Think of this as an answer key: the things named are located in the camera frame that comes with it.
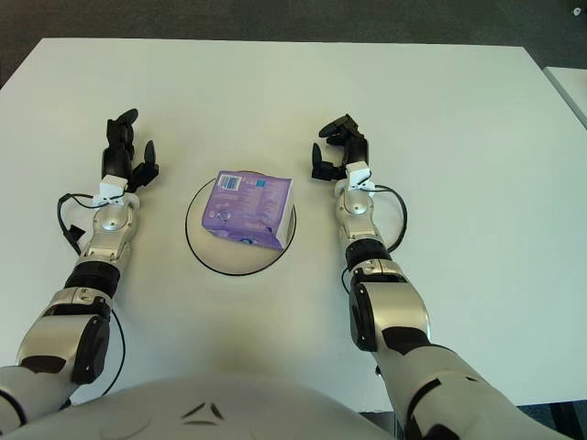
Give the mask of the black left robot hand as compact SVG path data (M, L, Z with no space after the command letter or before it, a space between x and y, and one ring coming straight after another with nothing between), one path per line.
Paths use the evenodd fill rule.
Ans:
M144 148L143 161L133 166L135 158L134 123L138 110L132 108L117 119L106 122L107 147L102 154L102 177L112 176L125 182L124 191L134 193L140 187L148 186L160 172L156 159L155 145L149 140Z

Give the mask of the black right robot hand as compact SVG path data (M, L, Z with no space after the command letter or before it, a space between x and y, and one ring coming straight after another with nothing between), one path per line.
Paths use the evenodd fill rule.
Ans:
M342 147L342 161L339 165L322 160L321 149L317 143L312 149L311 177L323 181L340 181L346 178L346 167L355 162L369 163L369 144L367 138L359 132L355 120L345 114L324 126L318 136L324 138L328 145Z

